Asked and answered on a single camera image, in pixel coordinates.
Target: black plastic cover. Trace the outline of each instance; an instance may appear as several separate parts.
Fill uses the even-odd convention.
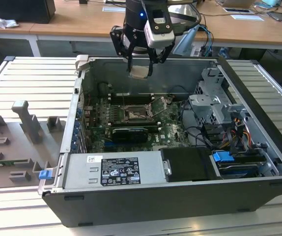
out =
[[[168,182],[217,179],[211,163],[211,151],[205,147],[174,147],[161,149],[163,161],[168,161],[171,175]]]

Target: blue latch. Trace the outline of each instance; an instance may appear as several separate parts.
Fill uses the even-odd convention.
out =
[[[218,161],[234,161],[234,157],[229,154],[229,151],[217,151],[213,154],[213,158]]]
[[[53,170],[43,170],[39,172],[39,179],[52,179]]]

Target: laptop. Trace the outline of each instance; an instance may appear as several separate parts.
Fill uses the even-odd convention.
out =
[[[217,3],[224,7],[249,8],[255,0],[217,0]]]

